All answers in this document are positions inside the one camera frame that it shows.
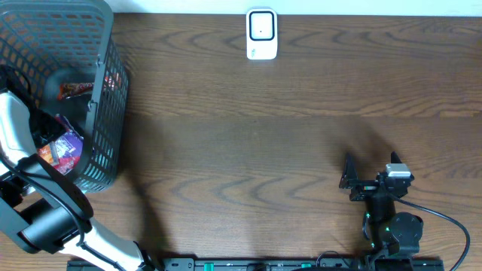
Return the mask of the orange tissue pack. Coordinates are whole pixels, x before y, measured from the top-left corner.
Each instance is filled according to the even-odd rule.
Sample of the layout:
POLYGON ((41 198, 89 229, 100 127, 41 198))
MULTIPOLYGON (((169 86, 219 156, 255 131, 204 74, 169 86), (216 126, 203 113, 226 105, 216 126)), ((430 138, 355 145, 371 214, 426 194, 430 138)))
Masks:
POLYGON ((59 164, 59 158, 53 143, 37 150, 38 155, 52 166, 59 164))

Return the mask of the red purple snack bag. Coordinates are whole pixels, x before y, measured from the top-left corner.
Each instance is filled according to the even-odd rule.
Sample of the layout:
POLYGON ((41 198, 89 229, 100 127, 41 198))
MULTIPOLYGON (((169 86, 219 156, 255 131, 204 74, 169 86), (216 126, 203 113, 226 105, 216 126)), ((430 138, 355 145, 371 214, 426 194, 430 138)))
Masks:
POLYGON ((67 175, 80 160, 84 138, 80 136, 66 117, 57 114, 55 119, 64 126, 66 132, 57 140, 50 142, 54 144, 59 158, 59 164, 53 167, 61 174, 67 175))

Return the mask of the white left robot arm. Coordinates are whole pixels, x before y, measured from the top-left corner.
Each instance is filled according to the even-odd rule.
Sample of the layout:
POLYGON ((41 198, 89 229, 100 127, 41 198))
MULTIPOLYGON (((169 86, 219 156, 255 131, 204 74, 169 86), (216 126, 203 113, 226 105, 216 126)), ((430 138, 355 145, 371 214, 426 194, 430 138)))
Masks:
POLYGON ((101 270, 162 270, 93 217, 84 193, 38 154, 67 132, 37 108, 26 76, 1 67, 1 231, 28 253, 79 257, 101 270))

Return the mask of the brown orange candy bar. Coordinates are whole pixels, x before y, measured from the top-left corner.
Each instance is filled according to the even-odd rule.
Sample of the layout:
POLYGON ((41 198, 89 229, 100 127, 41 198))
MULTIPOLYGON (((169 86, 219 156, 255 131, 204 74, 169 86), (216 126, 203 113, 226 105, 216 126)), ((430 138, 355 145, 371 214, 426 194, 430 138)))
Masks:
POLYGON ((84 95, 93 90, 93 83, 67 83, 59 86, 58 100, 70 99, 76 96, 84 95))

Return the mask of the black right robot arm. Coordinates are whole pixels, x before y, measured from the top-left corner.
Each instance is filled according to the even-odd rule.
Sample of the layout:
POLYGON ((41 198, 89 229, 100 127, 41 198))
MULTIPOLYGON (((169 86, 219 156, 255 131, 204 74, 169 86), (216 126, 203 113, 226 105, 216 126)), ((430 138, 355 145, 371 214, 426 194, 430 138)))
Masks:
POLYGON ((397 212, 395 201, 407 194, 414 180, 412 172, 398 155, 371 180, 358 177, 354 159, 346 155, 339 188, 350 190, 349 200, 366 206, 361 226, 375 253, 386 257, 411 257, 419 252, 423 220, 408 212, 397 212))

